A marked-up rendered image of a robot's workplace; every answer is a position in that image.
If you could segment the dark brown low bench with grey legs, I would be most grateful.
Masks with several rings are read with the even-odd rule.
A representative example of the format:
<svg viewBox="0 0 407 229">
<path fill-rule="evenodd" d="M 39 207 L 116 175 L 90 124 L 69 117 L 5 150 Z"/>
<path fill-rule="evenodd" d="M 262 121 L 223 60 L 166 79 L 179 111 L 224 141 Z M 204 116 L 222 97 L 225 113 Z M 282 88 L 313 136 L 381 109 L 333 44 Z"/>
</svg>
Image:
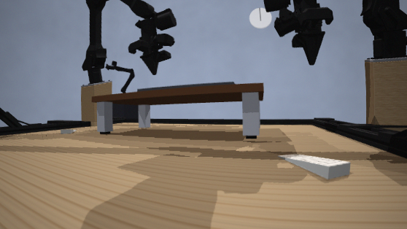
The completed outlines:
<svg viewBox="0 0 407 229">
<path fill-rule="evenodd" d="M 242 101 L 243 136 L 256 139 L 259 136 L 260 100 L 263 101 L 263 93 L 263 83 L 247 83 L 92 96 L 92 102 L 97 103 L 97 132 L 109 134 L 113 131 L 112 104 L 149 101 L 139 105 L 139 128 L 150 128 L 150 105 Z"/>
</svg>

